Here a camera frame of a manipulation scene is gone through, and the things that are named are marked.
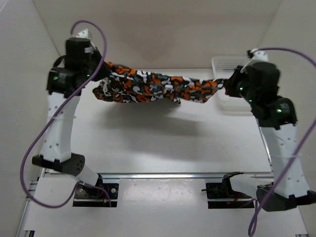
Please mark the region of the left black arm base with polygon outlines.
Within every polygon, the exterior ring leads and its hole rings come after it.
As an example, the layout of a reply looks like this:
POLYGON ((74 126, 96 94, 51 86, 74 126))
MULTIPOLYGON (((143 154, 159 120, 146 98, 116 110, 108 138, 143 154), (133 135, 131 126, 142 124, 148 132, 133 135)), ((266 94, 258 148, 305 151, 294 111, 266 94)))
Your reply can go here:
POLYGON ((117 207, 119 180, 104 179, 102 188, 107 193, 79 184, 74 194, 73 207, 117 207))

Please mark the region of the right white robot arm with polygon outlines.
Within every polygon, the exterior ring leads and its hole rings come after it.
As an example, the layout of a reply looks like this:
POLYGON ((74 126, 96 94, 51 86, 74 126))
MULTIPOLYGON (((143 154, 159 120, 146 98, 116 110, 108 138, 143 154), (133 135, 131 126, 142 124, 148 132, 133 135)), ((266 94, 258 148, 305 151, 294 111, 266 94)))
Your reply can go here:
POLYGON ((251 107, 266 141, 274 181, 269 184, 232 172, 222 180, 222 193, 255 198, 266 212, 285 211, 314 204, 316 193, 307 184, 296 151, 297 117, 293 102, 278 94, 280 71, 275 64, 256 62, 237 66, 224 83, 230 97, 243 98, 251 107))

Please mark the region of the orange black camouflage shorts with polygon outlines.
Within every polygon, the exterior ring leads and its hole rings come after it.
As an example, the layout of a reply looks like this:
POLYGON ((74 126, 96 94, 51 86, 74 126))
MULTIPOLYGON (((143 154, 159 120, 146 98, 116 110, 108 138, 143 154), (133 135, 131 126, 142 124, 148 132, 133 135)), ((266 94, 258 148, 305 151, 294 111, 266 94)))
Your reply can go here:
POLYGON ((98 100, 117 103, 146 103, 169 99, 205 103, 224 88, 224 79, 194 79, 136 70, 107 62, 108 74, 92 90, 98 100))

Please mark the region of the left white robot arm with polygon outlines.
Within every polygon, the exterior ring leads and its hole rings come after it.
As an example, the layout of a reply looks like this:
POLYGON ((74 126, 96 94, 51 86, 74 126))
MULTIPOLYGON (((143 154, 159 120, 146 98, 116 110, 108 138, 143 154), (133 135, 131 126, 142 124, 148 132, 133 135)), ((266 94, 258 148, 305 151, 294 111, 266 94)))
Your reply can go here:
POLYGON ((66 40, 66 54, 58 58, 48 73, 48 129, 39 155, 32 158, 36 166, 69 174, 87 184, 93 198, 102 195, 104 186, 99 174, 85 163, 83 155, 72 153, 71 134, 81 91, 96 70, 101 54, 89 39, 66 40))

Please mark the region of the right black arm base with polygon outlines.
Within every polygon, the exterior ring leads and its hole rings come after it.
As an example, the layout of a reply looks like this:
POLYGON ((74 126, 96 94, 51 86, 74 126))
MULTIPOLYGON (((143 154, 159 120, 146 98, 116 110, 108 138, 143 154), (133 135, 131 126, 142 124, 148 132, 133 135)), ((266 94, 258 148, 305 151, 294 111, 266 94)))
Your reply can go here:
POLYGON ((252 197, 237 191, 233 191, 229 179, 243 174, 243 172, 231 172, 225 174, 221 182, 205 183, 201 192, 206 193, 208 209, 253 209, 252 197))

